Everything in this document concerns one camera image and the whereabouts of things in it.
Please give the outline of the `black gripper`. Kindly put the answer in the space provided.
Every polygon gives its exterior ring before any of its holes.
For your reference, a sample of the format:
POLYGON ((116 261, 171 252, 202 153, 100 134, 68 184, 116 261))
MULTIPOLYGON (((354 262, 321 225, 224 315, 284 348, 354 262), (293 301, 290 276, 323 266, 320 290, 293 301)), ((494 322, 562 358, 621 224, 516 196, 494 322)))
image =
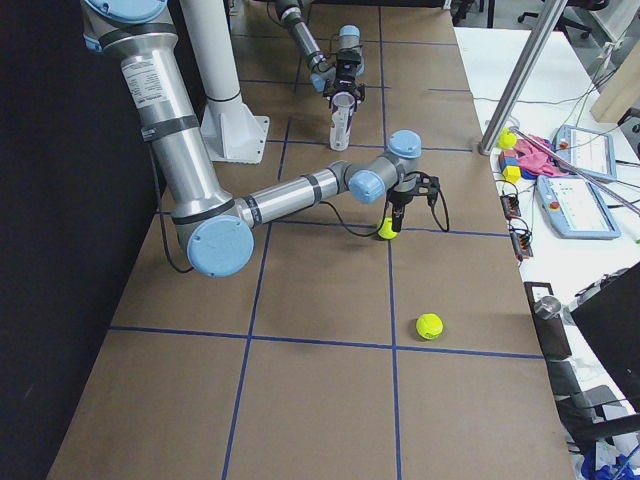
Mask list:
POLYGON ((391 231, 393 232, 393 236, 397 236, 401 232, 405 208, 412 202, 412 200, 413 193, 411 191, 389 190, 387 192, 387 200, 385 200, 384 204, 381 226, 385 223, 385 219, 389 211, 389 205, 391 204, 391 231))
POLYGON ((335 64, 333 89, 335 93, 356 94, 356 77, 361 66, 359 55, 338 55, 335 64))

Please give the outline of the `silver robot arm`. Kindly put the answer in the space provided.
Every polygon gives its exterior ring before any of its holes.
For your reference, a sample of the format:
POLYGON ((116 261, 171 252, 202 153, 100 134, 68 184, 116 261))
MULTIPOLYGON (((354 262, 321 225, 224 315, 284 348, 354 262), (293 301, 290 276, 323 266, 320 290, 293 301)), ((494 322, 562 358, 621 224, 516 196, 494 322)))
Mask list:
POLYGON ((364 72, 360 30, 355 25, 341 27, 335 60, 330 63, 303 18, 302 3, 276 1, 275 8, 278 22, 289 32, 304 57, 314 89, 328 100, 346 92, 357 103, 363 102, 366 87, 357 83, 357 78, 364 72))
POLYGON ((171 214, 190 264, 203 275, 241 270, 253 249, 254 227, 326 202, 341 193, 370 204, 384 199, 400 223, 417 184, 420 136, 393 133, 385 151, 367 164, 338 161, 242 197, 219 183, 218 161, 256 164, 270 121, 244 103, 225 6, 181 5, 207 97, 197 115, 174 49, 178 35, 164 1, 85 1, 84 39, 91 51, 118 59, 141 120, 141 133, 173 196, 171 214))

